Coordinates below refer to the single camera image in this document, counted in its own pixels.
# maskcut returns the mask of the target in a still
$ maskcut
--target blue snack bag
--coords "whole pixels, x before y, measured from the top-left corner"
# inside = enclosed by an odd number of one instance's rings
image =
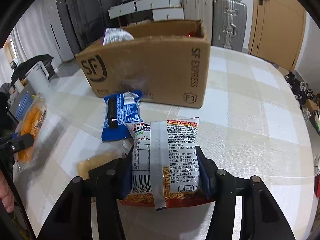
[[[102,141],[115,141],[130,138],[126,127],[129,122],[142,122],[140,118],[140,90],[114,94],[104,98],[107,105],[106,117],[101,135]]]

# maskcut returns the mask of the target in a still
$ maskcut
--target white suitcase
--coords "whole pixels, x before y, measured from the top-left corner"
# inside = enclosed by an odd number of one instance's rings
[[[183,0],[184,18],[202,20],[212,44],[213,0]]]

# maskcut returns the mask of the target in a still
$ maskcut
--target wooden door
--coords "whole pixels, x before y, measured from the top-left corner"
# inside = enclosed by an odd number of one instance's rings
[[[258,0],[251,54],[291,70],[300,52],[305,10],[297,0]]]

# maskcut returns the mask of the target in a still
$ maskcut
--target white drawer box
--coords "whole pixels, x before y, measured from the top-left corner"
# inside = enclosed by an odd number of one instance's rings
[[[180,7],[181,0],[169,0],[170,1],[170,7]]]
[[[169,0],[137,0],[137,11],[170,7]]]
[[[110,19],[122,16],[122,15],[130,14],[130,13],[135,13],[136,9],[135,9],[134,3],[135,1],[131,1],[128,3],[111,7],[109,9]]]
[[[173,19],[184,19],[183,8],[168,8],[153,10],[153,20],[173,20]]]

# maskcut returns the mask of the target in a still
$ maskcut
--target black refrigerator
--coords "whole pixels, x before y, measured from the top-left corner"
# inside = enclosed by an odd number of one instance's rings
[[[73,54],[103,36],[105,28],[119,27],[109,8],[122,0],[56,0],[60,20]]]

